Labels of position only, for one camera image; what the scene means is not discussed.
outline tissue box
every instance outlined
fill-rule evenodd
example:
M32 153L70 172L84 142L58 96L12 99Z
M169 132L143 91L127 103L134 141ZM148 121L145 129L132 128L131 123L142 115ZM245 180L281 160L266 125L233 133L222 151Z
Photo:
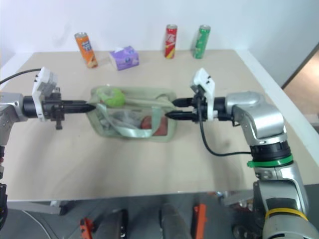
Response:
M139 55L131 46L110 51L110 59L113 66L118 71L132 66L137 66L139 64Z

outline table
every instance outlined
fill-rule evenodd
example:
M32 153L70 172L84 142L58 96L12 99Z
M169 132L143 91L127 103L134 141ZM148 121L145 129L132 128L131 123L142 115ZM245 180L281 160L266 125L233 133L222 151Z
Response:
M139 54L140 66L116 71L107 52L96 52L99 66L95 69L86 68L79 52L34 53L20 70L45 66L55 72L64 100L88 100L92 87L105 84L165 87L178 97L192 97L189 83L200 67L215 81L216 96L248 90L265 94L234 50L209 50L200 60L190 51L178 51L174 59L165 59L159 51ZM11 80L4 91L30 95L33 80L32 73L22 75ZM256 180L254 171L246 166L249 155L220 158L209 154L199 126L192 122L178 122L169 143L100 137L85 114L66 115L63 130L56 131L54 125L29 119L13 126L5 148L2 181L7 184L9 201L243 190L251 189ZM249 150L240 127L218 121L204 125L207 141L216 151ZM289 123L286 127L304 183L318 183L318 159L312 158L296 135L299 129Z

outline yellow ring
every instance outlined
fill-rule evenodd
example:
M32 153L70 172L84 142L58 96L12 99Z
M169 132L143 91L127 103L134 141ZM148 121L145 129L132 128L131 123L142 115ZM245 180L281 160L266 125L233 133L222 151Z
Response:
M298 215L299 217L305 219L306 221L308 221L307 217L300 211L298 210L295 210L295 209L291 209L291 208L274 208L274 209L271 209L269 210L266 215L265 215L265 219L267 219L267 217L270 216L270 214L273 214L273 213L291 213L291 214L296 214Z

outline can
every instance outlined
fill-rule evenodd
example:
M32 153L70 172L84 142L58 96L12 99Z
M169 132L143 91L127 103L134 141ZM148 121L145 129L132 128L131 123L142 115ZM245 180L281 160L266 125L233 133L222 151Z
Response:
M88 37L85 32L78 32L74 35L76 43L81 51L82 57L86 62L88 68L94 68L98 66L98 62L95 59L93 49Z
M198 30L198 36L196 40L194 58L201 59L204 56L206 44L210 33L210 26L201 25Z
M177 36L177 25L175 24L167 25L166 38L165 38L165 57L168 59L174 58L176 36Z

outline white wall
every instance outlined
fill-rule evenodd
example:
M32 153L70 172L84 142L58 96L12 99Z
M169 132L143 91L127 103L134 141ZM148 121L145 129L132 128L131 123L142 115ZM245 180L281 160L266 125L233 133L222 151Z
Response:
M309 52L317 0L1 0L2 62L8 53L76 51L74 33L86 31L93 49L132 45L162 49L165 26L178 25L177 49L189 49L200 24L212 27L208 49L250 48L281 83ZM279 27L289 29L278 40ZM305 35L293 40L292 36ZM278 49L290 45L289 61Z

